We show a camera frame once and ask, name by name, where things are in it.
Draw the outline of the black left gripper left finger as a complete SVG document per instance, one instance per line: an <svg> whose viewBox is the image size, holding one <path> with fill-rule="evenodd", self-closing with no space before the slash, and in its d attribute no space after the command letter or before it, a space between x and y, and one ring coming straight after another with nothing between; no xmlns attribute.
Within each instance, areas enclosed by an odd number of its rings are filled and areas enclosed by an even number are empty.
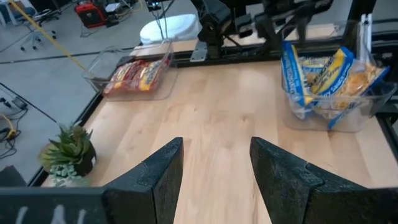
<svg viewBox="0 0 398 224"><path fill-rule="evenodd" d="M182 183L183 156L183 138L173 138L106 184L108 222L172 224Z"/></svg>

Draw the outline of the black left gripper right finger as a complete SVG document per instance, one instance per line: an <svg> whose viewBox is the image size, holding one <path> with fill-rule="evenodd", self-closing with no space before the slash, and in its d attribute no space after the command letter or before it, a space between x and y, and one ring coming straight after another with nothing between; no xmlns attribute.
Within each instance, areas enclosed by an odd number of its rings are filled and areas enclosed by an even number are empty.
<svg viewBox="0 0 398 224"><path fill-rule="evenodd" d="M254 176L272 223L338 223L325 202L309 205L312 192L339 176L260 137L249 148Z"/></svg>

